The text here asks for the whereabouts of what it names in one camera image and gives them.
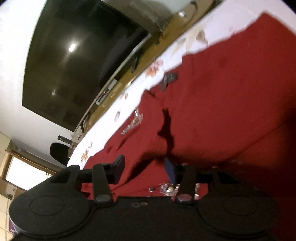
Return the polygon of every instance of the television screen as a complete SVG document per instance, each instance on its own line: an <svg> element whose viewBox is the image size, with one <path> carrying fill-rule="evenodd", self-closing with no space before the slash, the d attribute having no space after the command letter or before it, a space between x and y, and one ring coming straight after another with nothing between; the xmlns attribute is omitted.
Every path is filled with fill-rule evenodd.
<svg viewBox="0 0 296 241"><path fill-rule="evenodd" d="M74 131L148 32L100 0L50 0L28 52L22 105Z"/></svg>

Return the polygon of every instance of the black flat screen tv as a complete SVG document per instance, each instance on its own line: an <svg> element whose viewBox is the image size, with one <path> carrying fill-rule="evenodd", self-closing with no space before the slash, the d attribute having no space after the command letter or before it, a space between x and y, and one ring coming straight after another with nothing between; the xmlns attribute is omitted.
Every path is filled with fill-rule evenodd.
<svg viewBox="0 0 296 241"><path fill-rule="evenodd" d="M22 105L74 131L113 73L148 35L100 0L48 0L28 52Z"/></svg>

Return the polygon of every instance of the window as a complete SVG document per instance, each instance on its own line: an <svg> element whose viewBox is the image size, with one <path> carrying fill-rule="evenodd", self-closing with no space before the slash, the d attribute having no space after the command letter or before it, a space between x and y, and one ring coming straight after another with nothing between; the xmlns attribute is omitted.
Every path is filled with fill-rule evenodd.
<svg viewBox="0 0 296 241"><path fill-rule="evenodd" d="M27 191L51 176L51 174L13 156L5 179L11 184Z"/></svg>

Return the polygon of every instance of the floral tablecloth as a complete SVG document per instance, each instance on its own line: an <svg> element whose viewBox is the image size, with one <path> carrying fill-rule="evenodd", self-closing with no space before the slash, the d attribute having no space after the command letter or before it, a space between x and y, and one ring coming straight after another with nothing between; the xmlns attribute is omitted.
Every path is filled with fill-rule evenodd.
<svg viewBox="0 0 296 241"><path fill-rule="evenodd" d="M144 90L157 85L166 71L180 65L182 56L197 53L229 38L254 22L263 11L268 11L296 33L296 15L280 0L224 1L180 36L126 89L78 144L68 166L79 165L83 169L88 158L102 150L108 139L134 112Z"/></svg>

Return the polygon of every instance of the black chair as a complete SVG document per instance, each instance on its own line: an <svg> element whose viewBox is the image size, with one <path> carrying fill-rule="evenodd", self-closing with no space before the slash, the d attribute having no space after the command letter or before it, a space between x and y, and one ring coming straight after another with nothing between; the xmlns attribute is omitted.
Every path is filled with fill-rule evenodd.
<svg viewBox="0 0 296 241"><path fill-rule="evenodd" d="M50 155L53 159L57 160L59 163L67 166L69 162L68 157L69 147L61 143L52 143L50 146Z"/></svg>

